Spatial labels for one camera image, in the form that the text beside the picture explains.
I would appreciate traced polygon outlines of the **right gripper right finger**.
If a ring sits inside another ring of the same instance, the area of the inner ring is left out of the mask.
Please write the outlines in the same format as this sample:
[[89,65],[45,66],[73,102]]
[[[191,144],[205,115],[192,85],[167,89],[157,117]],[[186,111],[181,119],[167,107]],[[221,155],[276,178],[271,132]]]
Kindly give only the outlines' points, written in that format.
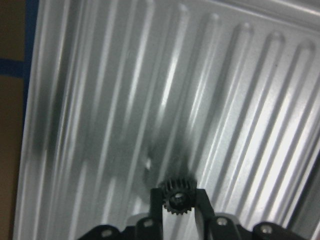
[[203,240],[239,240],[240,233],[233,221],[216,215],[204,189],[195,193],[195,222]]

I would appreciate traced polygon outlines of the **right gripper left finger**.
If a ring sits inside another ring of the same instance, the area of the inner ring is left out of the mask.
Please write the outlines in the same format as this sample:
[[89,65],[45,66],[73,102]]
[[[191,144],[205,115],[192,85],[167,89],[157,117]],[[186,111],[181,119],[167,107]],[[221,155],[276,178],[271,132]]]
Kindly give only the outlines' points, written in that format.
[[150,190],[149,213],[135,225],[135,240],[163,240],[163,194],[161,188]]

